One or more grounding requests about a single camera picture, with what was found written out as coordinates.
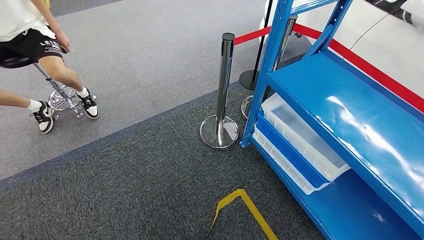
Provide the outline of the person's left hand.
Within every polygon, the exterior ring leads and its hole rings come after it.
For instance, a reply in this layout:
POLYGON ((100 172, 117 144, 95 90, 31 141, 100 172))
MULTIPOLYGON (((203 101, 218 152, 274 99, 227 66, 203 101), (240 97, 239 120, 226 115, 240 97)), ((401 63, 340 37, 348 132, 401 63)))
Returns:
POLYGON ((70 39, 62 30, 57 30, 54 32, 56 40, 59 43, 60 48, 62 49, 62 52, 67 54, 70 51, 70 39))

